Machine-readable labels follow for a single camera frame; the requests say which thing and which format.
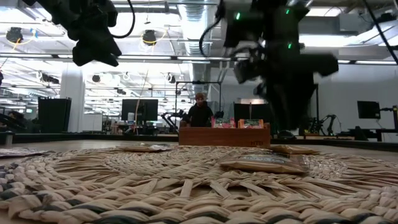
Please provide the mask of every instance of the snack bar packet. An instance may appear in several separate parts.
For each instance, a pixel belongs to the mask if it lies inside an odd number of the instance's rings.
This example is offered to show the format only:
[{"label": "snack bar packet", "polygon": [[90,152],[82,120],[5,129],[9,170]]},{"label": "snack bar packet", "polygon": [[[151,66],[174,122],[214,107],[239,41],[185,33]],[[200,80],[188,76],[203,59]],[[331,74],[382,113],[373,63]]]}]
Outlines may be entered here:
[{"label": "snack bar packet", "polygon": [[267,151],[244,152],[220,161],[224,167],[269,173],[304,174],[307,166],[303,156],[278,154]]},{"label": "snack bar packet", "polygon": [[262,119],[240,119],[239,128],[264,128]]},{"label": "snack bar packet", "polygon": [[212,118],[212,128],[235,128],[235,121],[233,118]]},{"label": "snack bar packet", "polygon": [[133,146],[116,146],[116,148],[130,152],[159,152],[159,151],[171,150],[172,146],[170,144],[141,143]]},{"label": "snack bar packet", "polygon": [[311,149],[309,147],[303,147],[303,146],[272,146],[269,148],[270,150],[274,152],[279,152],[279,153],[286,153],[286,154],[316,154],[319,153],[319,151],[316,151],[314,149]]}]

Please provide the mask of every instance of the wooden box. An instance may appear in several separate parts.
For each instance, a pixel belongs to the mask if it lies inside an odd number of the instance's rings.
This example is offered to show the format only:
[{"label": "wooden box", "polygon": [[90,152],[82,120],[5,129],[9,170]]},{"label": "wooden box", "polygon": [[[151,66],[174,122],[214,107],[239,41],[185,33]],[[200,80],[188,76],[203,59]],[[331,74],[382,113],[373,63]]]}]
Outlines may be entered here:
[{"label": "wooden box", "polygon": [[264,129],[180,128],[178,142],[191,146],[269,147],[271,129],[269,124]]}]

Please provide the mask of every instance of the computer monitor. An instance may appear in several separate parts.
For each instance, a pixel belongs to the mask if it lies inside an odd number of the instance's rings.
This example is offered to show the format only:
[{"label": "computer monitor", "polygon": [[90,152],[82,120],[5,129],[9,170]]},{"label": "computer monitor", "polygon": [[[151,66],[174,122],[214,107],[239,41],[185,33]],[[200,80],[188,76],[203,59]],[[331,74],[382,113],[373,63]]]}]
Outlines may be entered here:
[{"label": "computer monitor", "polygon": [[360,119],[380,119],[380,105],[375,101],[357,101]]},{"label": "computer monitor", "polygon": [[[137,111],[138,121],[157,121],[158,100],[139,100]],[[129,113],[136,113],[138,100],[122,101],[122,120],[127,121]]]}]

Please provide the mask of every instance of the person with dark hair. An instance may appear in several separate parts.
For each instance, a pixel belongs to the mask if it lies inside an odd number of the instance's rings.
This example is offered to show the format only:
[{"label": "person with dark hair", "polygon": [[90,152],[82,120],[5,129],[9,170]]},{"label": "person with dark hair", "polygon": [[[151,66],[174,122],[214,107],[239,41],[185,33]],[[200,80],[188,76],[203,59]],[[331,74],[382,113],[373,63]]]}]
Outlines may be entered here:
[{"label": "person with dark hair", "polygon": [[195,95],[195,100],[197,103],[195,103],[188,112],[191,127],[210,127],[213,112],[210,107],[207,106],[205,95],[203,93],[197,93]]},{"label": "person with dark hair", "polygon": [[25,116],[23,114],[21,114],[20,112],[16,112],[16,111],[10,111],[8,112],[8,116],[10,118],[14,118],[18,121],[23,121]]},{"label": "person with dark hair", "polygon": [[25,116],[16,111],[10,111],[7,114],[10,118],[16,119],[19,123],[25,126],[25,129],[14,129],[11,127],[3,126],[3,129],[7,129],[7,131],[13,131],[15,133],[31,133],[32,132],[32,122],[29,122],[25,119]]},{"label": "person with dark hair", "polygon": [[2,80],[4,79],[4,76],[2,75],[1,71],[0,71],[0,86],[2,84]]}]

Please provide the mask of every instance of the round woven rug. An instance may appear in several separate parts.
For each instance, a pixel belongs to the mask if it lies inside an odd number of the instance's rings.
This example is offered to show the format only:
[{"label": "round woven rug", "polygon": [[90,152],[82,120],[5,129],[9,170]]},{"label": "round woven rug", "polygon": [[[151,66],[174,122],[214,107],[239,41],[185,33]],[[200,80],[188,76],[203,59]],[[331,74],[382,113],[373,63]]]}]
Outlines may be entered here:
[{"label": "round woven rug", "polygon": [[0,167],[0,208],[62,224],[398,222],[398,165],[367,157],[305,156],[306,175],[225,169],[256,148],[173,146],[164,152],[91,149]]}]

